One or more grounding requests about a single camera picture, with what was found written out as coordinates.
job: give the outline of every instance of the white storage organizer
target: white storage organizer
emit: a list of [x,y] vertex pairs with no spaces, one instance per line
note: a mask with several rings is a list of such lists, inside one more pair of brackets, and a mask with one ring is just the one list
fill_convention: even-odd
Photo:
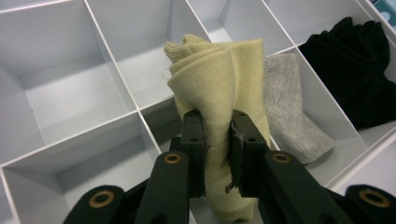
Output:
[[[389,137],[396,129],[393,121],[355,130],[298,50],[348,16],[383,22],[386,76],[396,81],[396,33],[365,0],[2,1],[0,223],[62,223],[89,189],[127,190],[149,177],[180,134],[163,44],[184,34],[212,42],[262,38],[267,56],[296,53],[304,112],[335,141],[306,167],[321,185],[341,190],[370,167],[364,158],[386,143],[395,147]],[[202,200],[192,200],[191,210],[197,223],[218,222]]]

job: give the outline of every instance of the fabric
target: fabric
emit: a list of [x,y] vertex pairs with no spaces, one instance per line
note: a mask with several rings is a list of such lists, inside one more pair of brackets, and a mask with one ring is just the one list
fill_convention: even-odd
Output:
[[251,220],[254,199],[242,198],[232,182],[228,163],[228,129],[234,109],[247,113],[269,143],[263,102],[263,49],[260,40],[211,44],[186,35],[184,44],[166,43],[173,62],[169,87],[183,115],[199,109],[207,128],[210,149],[205,156],[206,198],[214,214],[226,221]]
[[353,125],[369,128],[396,119],[396,85],[385,78],[389,43],[381,23],[353,25],[311,35],[300,50]]
[[270,132],[280,150],[301,163],[332,148],[332,139],[303,113],[300,71],[295,54],[265,58],[264,102]]

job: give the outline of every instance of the yellow cloth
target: yellow cloth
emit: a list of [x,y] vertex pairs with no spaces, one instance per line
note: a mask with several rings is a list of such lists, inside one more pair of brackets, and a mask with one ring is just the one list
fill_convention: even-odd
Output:
[[232,182],[228,163],[233,109],[247,113],[269,143],[263,102],[263,50],[260,40],[211,44],[186,35],[184,44],[168,42],[165,53],[173,64],[169,87],[183,115],[199,109],[207,126],[210,149],[205,156],[206,198],[216,216],[226,221],[250,220],[254,199],[242,198]]

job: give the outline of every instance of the black cloth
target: black cloth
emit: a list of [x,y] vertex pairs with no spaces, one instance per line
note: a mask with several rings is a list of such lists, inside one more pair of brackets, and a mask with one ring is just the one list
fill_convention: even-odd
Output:
[[353,25],[344,18],[311,35],[300,50],[356,128],[396,119],[396,84],[384,75],[389,42],[380,22]]

